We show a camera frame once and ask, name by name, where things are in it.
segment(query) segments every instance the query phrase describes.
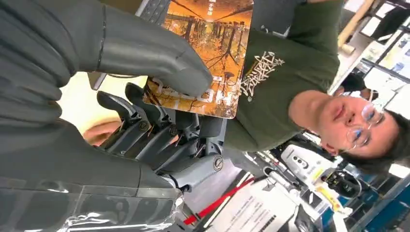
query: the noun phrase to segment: black hair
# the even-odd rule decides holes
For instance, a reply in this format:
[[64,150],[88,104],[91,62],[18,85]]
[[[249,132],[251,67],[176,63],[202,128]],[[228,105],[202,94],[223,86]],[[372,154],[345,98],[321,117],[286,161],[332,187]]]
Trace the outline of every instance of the black hair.
[[372,96],[371,101],[376,100],[378,97],[379,97],[379,92],[377,92],[377,91],[373,90],[373,96]]
[[387,152],[375,159],[363,159],[347,152],[341,153],[344,161],[349,162],[368,174],[388,172],[392,163],[410,167],[410,120],[393,111],[386,110],[399,127],[399,133]]

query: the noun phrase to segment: metal screw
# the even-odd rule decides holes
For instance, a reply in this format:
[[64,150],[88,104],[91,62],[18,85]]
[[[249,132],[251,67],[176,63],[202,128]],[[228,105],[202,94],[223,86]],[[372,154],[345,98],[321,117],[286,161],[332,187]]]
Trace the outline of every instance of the metal screw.
[[169,129],[169,133],[171,134],[171,136],[176,136],[178,134],[178,130],[176,129],[175,126],[171,126],[171,128]]
[[149,129],[148,122],[141,121],[139,128],[140,128],[140,131],[142,131],[142,132],[147,131]]
[[215,171],[220,171],[223,167],[223,158],[222,156],[215,156],[214,158],[214,169]]

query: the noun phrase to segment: book cover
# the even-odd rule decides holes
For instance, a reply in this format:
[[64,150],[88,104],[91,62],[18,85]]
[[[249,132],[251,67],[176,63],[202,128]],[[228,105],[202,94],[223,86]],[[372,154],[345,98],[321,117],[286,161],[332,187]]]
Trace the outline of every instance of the book cover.
[[144,102],[234,118],[252,9],[252,0],[172,0],[162,26],[191,44],[212,73],[212,86],[202,96],[190,97],[150,78]]

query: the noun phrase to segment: gray robotic glove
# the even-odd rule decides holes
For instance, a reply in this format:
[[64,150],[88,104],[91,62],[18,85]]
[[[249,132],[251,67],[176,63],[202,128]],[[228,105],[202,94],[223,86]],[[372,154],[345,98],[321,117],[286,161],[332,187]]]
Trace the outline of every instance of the gray robotic glove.
[[37,0],[69,32],[81,71],[148,75],[191,96],[212,75],[180,36],[97,1]]

